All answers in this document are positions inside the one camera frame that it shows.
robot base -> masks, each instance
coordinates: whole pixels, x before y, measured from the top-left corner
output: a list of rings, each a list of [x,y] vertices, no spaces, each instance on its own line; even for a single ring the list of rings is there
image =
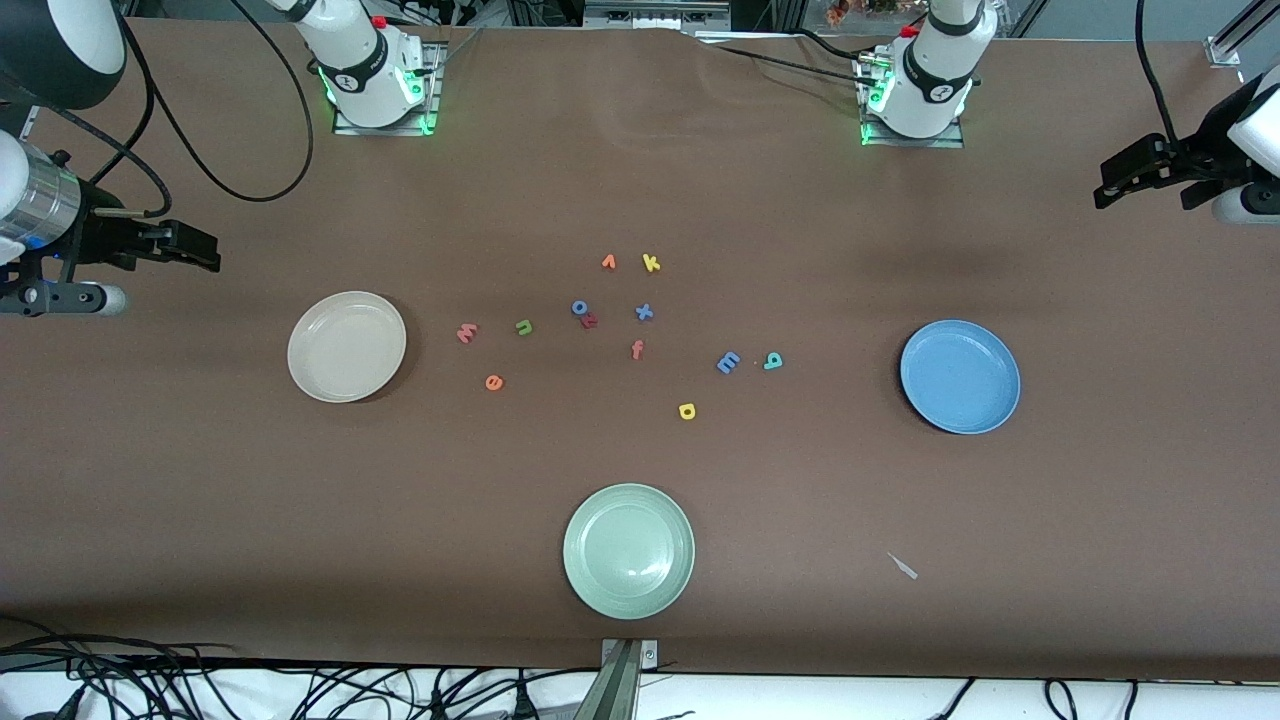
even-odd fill
[[[855,77],[869,77],[876,82],[883,82],[884,72],[890,67],[888,46],[882,45],[874,53],[863,53],[852,61]],[[879,115],[872,113],[868,106],[872,96],[879,92],[879,86],[858,86],[858,115],[861,120],[863,145],[893,145],[897,147],[964,147],[964,133],[960,131],[960,118],[951,120],[947,129],[928,138],[906,137],[890,129]]]
[[[422,137],[435,135],[435,123],[440,114],[440,92],[444,90],[444,60],[448,56],[448,42],[422,42],[422,69],[426,70],[417,82],[422,83],[426,99],[410,110],[399,120],[380,128],[366,128],[348,120],[334,105],[334,135],[369,135],[383,137]]]

white paper scrap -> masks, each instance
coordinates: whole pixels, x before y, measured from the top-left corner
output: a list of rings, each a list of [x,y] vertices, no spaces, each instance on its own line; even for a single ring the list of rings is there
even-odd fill
[[[899,560],[892,552],[886,552],[884,555],[888,555],[890,559],[893,561],[893,564],[897,565],[897,569],[905,573],[908,578],[911,578],[914,580],[920,577],[919,573],[911,570],[910,565]]]

silver cylinder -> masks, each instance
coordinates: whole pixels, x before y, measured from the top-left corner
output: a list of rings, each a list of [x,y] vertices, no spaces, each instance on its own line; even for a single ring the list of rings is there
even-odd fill
[[[37,250],[61,237],[76,222],[79,181],[31,143],[20,145],[27,156],[27,186],[13,210],[0,218],[0,236]]]

metal support leg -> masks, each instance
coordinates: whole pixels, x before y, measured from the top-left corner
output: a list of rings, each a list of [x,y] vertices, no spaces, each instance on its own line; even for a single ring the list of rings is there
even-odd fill
[[[654,641],[612,641],[604,666],[586,691],[573,720],[632,720],[640,694],[640,670],[657,661]],[[645,643],[652,643],[645,650]]]
[[[1240,14],[1204,41],[1204,54],[1216,68],[1240,64],[1239,49],[1280,13],[1280,0],[1252,0]]]

plate rim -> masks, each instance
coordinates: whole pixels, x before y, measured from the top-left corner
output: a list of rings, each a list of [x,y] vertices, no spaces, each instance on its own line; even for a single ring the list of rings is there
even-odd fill
[[[298,379],[298,370],[297,368],[294,368],[293,364],[293,351],[297,347],[297,343],[301,341],[300,338],[302,337],[305,325],[311,325],[315,322],[315,319],[320,315],[320,313],[316,309],[326,302],[332,302],[343,297],[348,297],[351,300],[361,299],[370,305],[378,306],[381,310],[389,310],[390,316],[396,319],[396,327],[398,329],[397,341],[399,347],[397,348],[396,363],[393,364],[390,373],[387,375],[385,379],[379,382],[369,392],[364,395],[357,395],[356,397],[342,397],[342,398],[324,397],[312,392],[310,388],[306,387],[306,384],[303,384]],[[314,400],[334,405],[342,405],[344,402],[356,402],[358,400],[364,400],[374,395],[375,392],[383,389],[383,387],[385,387],[387,383],[389,383],[392,378],[396,377],[396,373],[399,372],[401,365],[404,363],[404,354],[407,348],[408,348],[408,329],[404,325],[404,316],[401,315],[399,309],[397,309],[390,300],[387,300],[381,295],[378,295],[375,292],[369,292],[365,290],[344,290],[342,292],[335,292],[333,295],[321,297],[320,300],[315,301],[310,307],[307,307],[305,313],[302,313],[302,315],[298,318],[298,322],[293,324],[293,331],[289,333],[289,342],[284,351],[284,361],[289,366],[289,377],[293,378],[293,384],[296,384],[298,389],[301,389],[303,393],[306,393],[308,397]]]
[[[938,329],[941,329],[941,327],[956,327],[956,325],[977,329],[980,334],[984,334],[986,337],[993,340],[998,345],[998,347],[1004,350],[1004,354],[1009,357],[1009,366],[1011,368],[1010,375],[1012,378],[1012,384],[1014,384],[1014,397],[1009,404],[1009,410],[995,423],[983,425],[978,429],[957,429],[955,427],[950,427],[942,421],[931,418],[928,414],[924,413],[924,410],[920,409],[920,405],[919,402],[916,402],[916,398],[913,397],[910,386],[908,384],[906,380],[908,359],[911,356],[913,346],[919,346],[924,340],[928,340],[927,337],[922,336],[925,336],[927,333],[937,333]],[[1009,345],[1006,345],[1005,341],[1001,340],[1000,336],[997,336],[996,333],[991,332],[983,325],[979,325],[978,323],[974,323],[973,320],[965,320],[961,318],[943,318],[941,320],[933,320],[932,323],[925,323],[923,327],[911,333],[911,337],[908,338],[906,345],[902,347],[902,356],[899,360],[899,383],[901,384],[902,392],[906,395],[906,400],[908,402],[911,404],[911,409],[915,410],[916,415],[924,418],[925,421],[928,421],[931,425],[957,436],[980,436],[1000,428],[1006,421],[1009,421],[1010,418],[1014,416],[1014,413],[1018,410],[1018,404],[1021,401],[1023,397],[1023,373],[1021,369],[1018,368],[1018,359],[1014,357],[1014,351],[1010,350]]]
[[[657,607],[657,609],[654,609],[654,610],[652,610],[649,612],[644,612],[644,614],[621,614],[621,612],[612,612],[612,611],[604,610],[602,607],[598,607],[595,603],[593,603],[591,601],[589,601],[586,597],[582,596],[582,591],[579,587],[579,583],[575,582],[575,574],[570,571],[571,551],[572,551],[573,547],[577,546],[577,539],[581,538],[581,533],[579,533],[577,538],[573,538],[570,534],[570,532],[572,530],[575,521],[579,520],[579,516],[582,514],[582,509],[586,507],[593,500],[596,500],[602,495],[613,493],[613,492],[621,492],[621,491],[625,491],[625,489],[639,489],[641,493],[648,493],[648,495],[650,495],[650,497],[654,497],[654,500],[658,500],[659,502],[668,503],[671,507],[673,507],[676,510],[677,516],[684,521],[684,527],[689,532],[689,562],[687,562],[687,569],[685,570],[685,573],[682,573],[684,577],[680,578],[678,584],[676,587],[673,587],[673,592],[671,593],[671,598],[669,600],[667,600],[666,602],[663,602],[659,607]],[[659,612],[667,610],[677,600],[680,600],[680,596],[682,596],[685,593],[685,588],[689,587],[689,582],[694,577],[694,565],[695,565],[695,562],[698,560],[698,539],[696,539],[696,537],[694,534],[694,524],[690,523],[690,520],[689,520],[689,514],[685,512],[685,509],[681,507],[680,503],[676,502],[676,500],[673,497],[671,497],[666,492],[663,492],[663,491],[660,491],[660,489],[658,489],[658,488],[655,488],[653,486],[645,484],[645,483],[614,483],[612,486],[605,486],[605,487],[603,487],[603,488],[593,492],[585,500],[582,500],[582,502],[580,502],[577,505],[577,507],[573,510],[573,514],[570,515],[568,523],[564,525],[564,541],[563,541],[562,551],[561,552],[562,552],[562,555],[561,555],[561,565],[564,569],[564,575],[568,579],[568,584],[570,584],[571,588],[573,588],[573,594],[576,594],[577,598],[580,601],[582,601],[584,605],[586,605],[588,607],[590,607],[595,612],[599,612],[600,615],[604,615],[605,618],[612,618],[614,620],[643,620],[645,618],[653,618],[654,615],[658,615]]]

